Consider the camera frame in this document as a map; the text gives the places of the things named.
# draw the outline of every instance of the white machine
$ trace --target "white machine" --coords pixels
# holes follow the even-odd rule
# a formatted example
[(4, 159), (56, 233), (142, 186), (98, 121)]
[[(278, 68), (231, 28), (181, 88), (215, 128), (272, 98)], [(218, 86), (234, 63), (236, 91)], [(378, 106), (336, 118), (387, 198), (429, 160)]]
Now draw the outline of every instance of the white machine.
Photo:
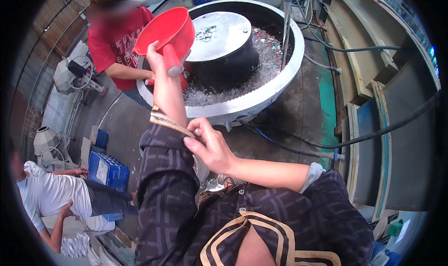
[(93, 89), (102, 93), (103, 86), (92, 80), (96, 75), (92, 61), (84, 55), (64, 58), (56, 67), (53, 80), (59, 93), (68, 95), (75, 90)]

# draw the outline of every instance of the black cable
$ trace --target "black cable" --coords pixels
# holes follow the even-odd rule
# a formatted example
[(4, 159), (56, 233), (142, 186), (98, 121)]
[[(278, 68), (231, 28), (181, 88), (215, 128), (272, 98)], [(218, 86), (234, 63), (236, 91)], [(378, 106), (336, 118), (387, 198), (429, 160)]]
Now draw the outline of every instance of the black cable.
[[(299, 7), (300, 13), (302, 14), (302, 17), (304, 20), (305, 19), (305, 13), (303, 12), (303, 9)], [(340, 49), (340, 48), (335, 48), (331, 45), (328, 45), (327, 43), (325, 43), (324, 41), (322, 41), (321, 39), (319, 39), (317, 37), (317, 35), (314, 33), (314, 31), (310, 28), (310, 26), (307, 24), (305, 27), (301, 28), (301, 29), (305, 29), (305, 28), (309, 28), (310, 32), (312, 33), (312, 35), (314, 36), (314, 38), (317, 40), (318, 43), (322, 44), (323, 46), (334, 50), (334, 51), (339, 51), (339, 52), (361, 52), (361, 51), (369, 51), (369, 50), (402, 50), (405, 49), (403, 47), (400, 46), (370, 46), (370, 47), (365, 47), (365, 48), (353, 48), (353, 49)]]
[[(373, 138), (375, 138), (377, 136), (380, 136), (380, 135), (383, 135), (383, 134), (387, 134), (387, 133), (392, 132), (392, 131), (394, 131), (394, 130), (396, 130), (398, 128), (403, 127), (404, 125), (407, 125), (408, 123), (410, 123), (411, 121), (415, 120), (417, 117), (419, 117), (423, 113), (425, 113), (428, 110), (430, 110), (434, 106), (434, 104), (437, 101), (438, 97), (439, 97), (439, 92), (437, 92), (434, 96), (432, 96), (423, 105), (421, 105), (416, 110), (411, 112), (411, 114), (409, 114), (408, 117), (402, 119), (401, 121), (399, 121), (399, 122), (397, 122), (395, 124), (392, 124), (392, 125), (390, 125), (388, 127), (385, 127), (383, 129), (375, 131), (373, 133), (360, 136), (360, 137), (358, 137), (356, 139), (347, 140), (347, 141), (342, 142), (342, 143), (337, 144), (337, 145), (321, 145), (321, 144), (315, 143), (313, 141), (307, 140), (307, 139), (305, 139), (305, 138), (303, 138), (303, 137), (301, 137), (299, 135), (291, 134), (291, 133), (289, 133), (289, 132), (287, 132), (287, 131), (285, 131), (283, 129), (280, 129), (280, 128), (276, 127), (276, 126), (247, 123), (247, 122), (244, 122), (244, 121), (240, 121), (240, 122), (241, 122), (241, 124), (243, 124), (244, 126), (247, 126), (248, 128), (273, 128), (275, 130), (278, 130), (280, 132), (283, 132), (285, 134), (293, 136), (293, 137), (295, 137), (295, 138), (297, 138), (299, 140), (303, 140), (304, 142), (306, 142), (306, 143), (308, 143), (310, 145), (313, 145), (313, 146), (316, 146), (316, 147), (320, 147), (320, 148), (323, 148), (323, 149), (336, 149), (336, 148), (352, 145), (352, 144), (355, 144), (355, 143), (358, 143), (358, 142), (361, 142), (361, 141), (373, 139)], [(271, 142), (273, 142), (270, 138), (266, 137), (266, 134), (264, 134), (262, 136), (265, 137), (266, 139), (270, 140)]]
[[(247, 126), (248, 123), (244, 122), (244, 121), (240, 121), (243, 125)], [(275, 144), (276, 146), (290, 151), (292, 153), (295, 154), (303, 154), (303, 155), (308, 155), (308, 156), (316, 156), (316, 157), (326, 157), (326, 158), (331, 158), (330, 156), (333, 155), (333, 153), (328, 153), (328, 152), (320, 152), (320, 151), (312, 151), (312, 150), (305, 150), (305, 149), (292, 149), (289, 148), (287, 146), (284, 146), (278, 142), (276, 142), (275, 140), (273, 140), (270, 136), (266, 135), (263, 131), (261, 131), (260, 129), (258, 129), (257, 127), (247, 127), (249, 130), (255, 132), (256, 134), (261, 135), (262, 137), (264, 137), (266, 140), (272, 142), (273, 144)]]

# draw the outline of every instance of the metal lid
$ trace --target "metal lid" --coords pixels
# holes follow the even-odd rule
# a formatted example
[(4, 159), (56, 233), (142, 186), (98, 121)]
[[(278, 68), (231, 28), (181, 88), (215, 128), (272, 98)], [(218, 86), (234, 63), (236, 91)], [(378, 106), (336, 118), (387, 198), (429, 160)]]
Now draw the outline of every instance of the metal lid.
[(243, 46), (251, 35), (250, 21), (233, 12), (211, 12), (193, 20), (196, 36), (187, 61), (210, 61)]

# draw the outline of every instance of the black tub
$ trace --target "black tub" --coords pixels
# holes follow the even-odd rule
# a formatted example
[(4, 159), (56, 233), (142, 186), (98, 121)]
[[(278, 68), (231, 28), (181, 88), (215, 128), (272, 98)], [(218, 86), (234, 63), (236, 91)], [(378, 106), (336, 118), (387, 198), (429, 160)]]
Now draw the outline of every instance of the black tub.
[(259, 56), (250, 21), (234, 12), (210, 12), (193, 20), (196, 36), (185, 62), (196, 89), (221, 93), (239, 88), (256, 72)]

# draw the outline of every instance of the plastic pellets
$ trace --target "plastic pellets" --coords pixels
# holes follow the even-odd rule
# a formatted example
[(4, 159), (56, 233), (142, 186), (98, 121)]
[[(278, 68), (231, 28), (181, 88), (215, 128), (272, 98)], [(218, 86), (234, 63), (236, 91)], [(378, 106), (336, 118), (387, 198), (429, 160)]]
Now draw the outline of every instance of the plastic pellets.
[(281, 70), (283, 52), (281, 42), (266, 31), (252, 27), (252, 42), (259, 54), (259, 64), (255, 74), (240, 88), (225, 91), (220, 94), (204, 93), (192, 86), (184, 92), (185, 105), (208, 106), (220, 102), (230, 101), (256, 90), (276, 77)]
[(99, 160), (98, 170), (96, 171), (96, 178), (103, 184), (106, 184), (106, 179), (108, 177), (109, 167), (106, 162)]

